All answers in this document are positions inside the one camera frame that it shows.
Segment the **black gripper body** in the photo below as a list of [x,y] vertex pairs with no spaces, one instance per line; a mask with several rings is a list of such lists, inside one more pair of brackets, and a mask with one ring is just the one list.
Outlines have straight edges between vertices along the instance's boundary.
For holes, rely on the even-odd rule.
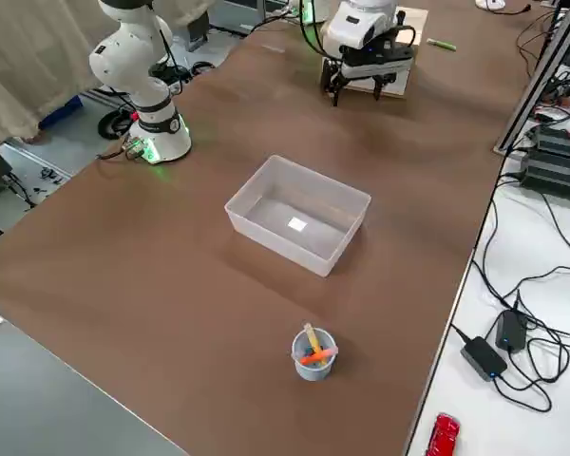
[[[402,31],[411,31],[410,42],[401,44],[396,41]],[[347,65],[385,65],[391,62],[403,62],[415,55],[414,27],[394,27],[371,38],[360,49],[344,47],[344,63]]]

